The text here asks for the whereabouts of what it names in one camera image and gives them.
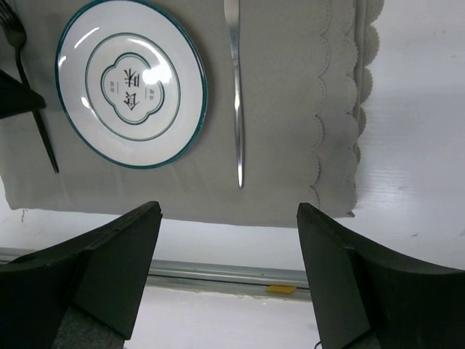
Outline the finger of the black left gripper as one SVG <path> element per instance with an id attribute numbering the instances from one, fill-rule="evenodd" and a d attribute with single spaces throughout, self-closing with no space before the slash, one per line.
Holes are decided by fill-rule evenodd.
<path id="1" fill-rule="evenodd" d="M 44 98 L 1 71 L 0 117 L 5 119 L 46 107 Z"/>

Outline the white plate with teal rim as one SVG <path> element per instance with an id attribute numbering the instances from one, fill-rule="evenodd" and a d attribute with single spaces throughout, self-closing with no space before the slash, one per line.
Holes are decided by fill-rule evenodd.
<path id="1" fill-rule="evenodd" d="M 72 128 L 122 167 L 154 169 L 199 136 L 209 89 L 199 52 L 179 21 L 147 1 L 91 1 L 57 45 L 55 81 Z"/>

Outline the aluminium table edge rail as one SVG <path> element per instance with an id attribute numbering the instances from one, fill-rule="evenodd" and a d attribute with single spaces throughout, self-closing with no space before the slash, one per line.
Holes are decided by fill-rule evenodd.
<path id="1" fill-rule="evenodd" d="M 49 294 L 65 302 L 78 294 L 127 293 L 146 283 L 168 289 L 284 298 L 270 286 L 292 286 L 290 299 L 310 298 L 302 271 L 152 260 L 150 249 L 99 246 L 32 251 L 1 249 L 1 296 Z"/>

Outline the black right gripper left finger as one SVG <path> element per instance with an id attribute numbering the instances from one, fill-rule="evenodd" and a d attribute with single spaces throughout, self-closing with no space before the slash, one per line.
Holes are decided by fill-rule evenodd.
<path id="1" fill-rule="evenodd" d="M 161 226 L 149 201 L 1 266 L 3 348 L 122 348 L 132 336 Z"/>

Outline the grey cloth placemat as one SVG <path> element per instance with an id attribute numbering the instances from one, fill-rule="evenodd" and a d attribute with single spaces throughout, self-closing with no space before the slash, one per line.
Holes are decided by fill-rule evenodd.
<path id="1" fill-rule="evenodd" d="M 27 34 L 23 63 L 42 112 L 55 174 L 29 114 L 1 122 L 1 178 L 12 209 L 124 214 L 157 201 L 169 219 L 293 227 L 308 202 L 332 217 L 355 207 L 366 69 L 382 1 L 239 1 L 245 181 L 238 187 L 234 79 L 223 1 L 147 1 L 175 17 L 206 72 L 206 119 L 178 160 L 114 164 L 90 149 L 59 100 L 55 58 L 72 16 L 91 1 L 14 1 Z"/>

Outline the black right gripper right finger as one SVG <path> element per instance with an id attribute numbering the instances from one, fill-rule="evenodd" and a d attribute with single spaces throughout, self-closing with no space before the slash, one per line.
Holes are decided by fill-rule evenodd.
<path id="1" fill-rule="evenodd" d="M 464 272 L 406 256 L 308 203 L 297 225 L 324 348 L 462 348 Z"/>

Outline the dark metal fork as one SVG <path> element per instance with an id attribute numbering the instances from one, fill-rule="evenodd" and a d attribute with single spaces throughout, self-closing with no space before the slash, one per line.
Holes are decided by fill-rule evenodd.
<path id="1" fill-rule="evenodd" d="M 4 0 L 1 0 L 1 27 L 4 31 L 8 43 L 15 51 L 15 64 L 20 75 L 22 86 L 25 87 L 29 92 L 33 92 L 25 74 L 21 57 L 23 48 L 25 47 L 27 41 L 27 34 L 23 24 L 20 21 L 20 18 L 15 14 L 11 6 Z M 54 173 L 58 174 L 60 171 L 57 159 L 55 158 L 47 128 L 39 108 L 34 107 L 32 114 Z"/>

